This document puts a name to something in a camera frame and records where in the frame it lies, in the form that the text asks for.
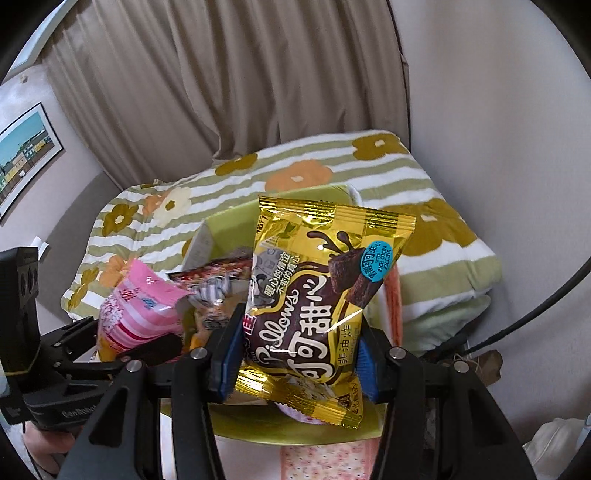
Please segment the person's left hand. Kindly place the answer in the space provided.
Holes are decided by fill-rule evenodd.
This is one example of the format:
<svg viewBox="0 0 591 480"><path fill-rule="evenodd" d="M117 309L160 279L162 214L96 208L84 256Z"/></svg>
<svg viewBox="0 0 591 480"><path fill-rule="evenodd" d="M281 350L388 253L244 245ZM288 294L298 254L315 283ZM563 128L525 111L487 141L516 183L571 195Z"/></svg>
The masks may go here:
<svg viewBox="0 0 591 480"><path fill-rule="evenodd" d="M55 479L67 453L81 432L74 430L41 430L34 423L26 422L22 434L23 443L36 471L42 479Z"/></svg>

